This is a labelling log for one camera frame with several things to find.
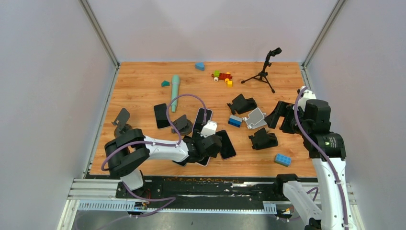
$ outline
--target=wooden tabletop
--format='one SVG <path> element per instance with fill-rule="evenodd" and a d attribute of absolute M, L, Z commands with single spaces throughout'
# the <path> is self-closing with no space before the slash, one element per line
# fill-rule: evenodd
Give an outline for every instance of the wooden tabletop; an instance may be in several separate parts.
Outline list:
<path fill-rule="evenodd" d="M 131 117 L 128 121 L 133 128 L 140 128 L 146 136 L 157 139 L 177 140 L 170 128 L 157 129 L 154 105 L 170 102 L 171 86 L 161 87 L 164 80 L 171 82 L 172 76 L 180 76 L 179 94 L 193 93 L 203 99 L 207 108 L 213 111 L 212 120 L 218 124 L 217 130 L 225 129 L 237 152 L 237 156 L 222 160 L 220 156 L 211 158 L 207 167 L 188 163 L 181 167 L 170 160 L 150 160 L 139 168 L 144 175 L 175 176 L 276 176 L 280 173 L 295 173 L 300 177 L 316 177 L 316 172 L 303 146 L 300 135 L 282 133 L 279 126 L 271 129 L 276 134 L 277 147 L 254 150 L 249 135 L 256 130 L 249 130 L 243 122 L 240 128 L 229 125 L 231 115 L 227 103 L 244 94 L 245 98 L 253 97 L 262 112 L 269 114 L 279 100 L 294 103 L 296 90 L 303 86 L 302 76 L 297 63 L 273 63 L 267 69 L 268 79 L 276 93 L 273 94 L 266 83 L 247 79 L 259 71 L 262 62 L 205 62 L 205 71 L 195 69 L 193 62 L 125 62 L 121 65 L 113 95 L 108 107 L 102 132 L 90 174 L 108 174 L 101 171 L 101 164 L 106 158 L 104 145 L 114 139 L 112 121 L 120 110 L 126 108 Z M 230 72 L 233 76 L 233 87 L 228 88 L 223 81 L 214 82 L 211 74 L 214 70 Z M 175 113 L 170 113 L 172 120 L 186 114 L 194 122 L 201 103 L 192 97 L 182 97 L 178 101 Z M 273 162 L 277 153 L 292 158 L 289 167 Z"/>

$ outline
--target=black smartphone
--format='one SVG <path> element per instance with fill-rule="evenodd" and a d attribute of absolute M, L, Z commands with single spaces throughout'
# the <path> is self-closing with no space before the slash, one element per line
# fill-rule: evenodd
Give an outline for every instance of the black smartphone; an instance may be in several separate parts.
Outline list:
<path fill-rule="evenodd" d="M 213 111 L 210 109 L 206 109 L 206 123 L 208 120 L 212 119 Z M 200 132 L 203 129 L 203 118 L 204 118 L 204 108 L 200 108 L 197 112 L 196 120 L 194 121 L 193 125 L 193 138 L 200 137 Z M 207 156 L 203 160 L 196 162 L 201 166 L 207 166 L 209 164 L 210 157 Z"/>
<path fill-rule="evenodd" d="M 208 120 L 212 119 L 213 111 L 210 109 L 206 109 L 206 123 Z M 200 108 L 199 111 L 197 112 L 196 120 L 194 121 L 194 126 L 193 126 L 193 131 L 197 130 L 198 132 L 201 132 L 203 129 L 203 117 L 204 117 L 204 108 Z"/>
<path fill-rule="evenodd" d="M 235 157 L 237 155 L 233 144 L 230 141 L 230 138 L 228 137 L 228 134 L 225 130 L 221 130 L 216 132 L 216 135 L 221 137 L 221 150 L 220 150 L 220 155 L 223 160 L 230 159 L 232 157 Z"/>
<path fill-rule="evenodd" d="M 170 126 L 169 121 L 166 118 L 166 110 L 167 106 L 165 103 L 154 106 L 155 120 L 157 121 L 158 129 Z"/>

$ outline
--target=tripod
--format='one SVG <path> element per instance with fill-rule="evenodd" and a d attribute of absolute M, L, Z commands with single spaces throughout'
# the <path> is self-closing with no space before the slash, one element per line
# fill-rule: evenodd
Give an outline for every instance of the tripod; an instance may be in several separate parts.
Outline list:
<path fill-rule="evenodd" d="M 270 50 L 267 57 L 265 58 L 264 67 L 262 68 L 262 71 L 253 77 L 250 77 L 246 80 L 241 81 L 241 84 L 244 84 L 246 81 L 249 81 L 251 79 L 255 79 L 255 80 L 267 83 L 269 85 L 269 87 L 271 88 L 272 93 L 275 93 L 275 90 L 272 88 L 271 84 L 269 83 L 269 81 L 266 77 L 268 75 L 268 72 L 265 72 L 265 69 L 266 69 L 266 67 L 270 67 L 272 65 L 272 63 L 269 62 L 269 59 L 271 58 L 271 56 L 274 57 L 274 56 L 280 54 L 281 52 L 282 52 L 281 48 L 276 48 L 275 50 Z"/>

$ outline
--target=teal microphone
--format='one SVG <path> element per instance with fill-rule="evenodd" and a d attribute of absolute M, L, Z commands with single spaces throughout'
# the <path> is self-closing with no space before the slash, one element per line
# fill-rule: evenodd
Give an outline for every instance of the teal microphone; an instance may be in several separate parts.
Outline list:
<path fill-rule="evenodd" d="M 180 78 L 178 74 L 173 75 L 172 77 L 172 96 L 170 97 L 170 100 L 172 101 L 175 97 L 178 96 L 179 94 L 179 85 L 180 85 Z M 176 107 L 178 106 L 178 99 L 176 99 L 172 103 L 172 112 L 174 113 L 176 111 Z"/>

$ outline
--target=white wall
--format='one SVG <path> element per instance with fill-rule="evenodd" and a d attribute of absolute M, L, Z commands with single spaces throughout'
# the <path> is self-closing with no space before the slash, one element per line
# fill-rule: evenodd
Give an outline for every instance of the white wall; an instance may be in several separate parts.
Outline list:
<path fill-rule="evenodd" d="M 311 62 L 368 230 L 405 229 L 406 1 L 349 0 Z"/>
<path fill-rule="evenodd" d="M 89 0 L 120 61 L 303 61 L 337 0 Z"/>
<path fill-rule="evenodd" d="M 77 0 L 1 1 L 0 31 L 0 229 L 55 229 L 114 69 Z"/>

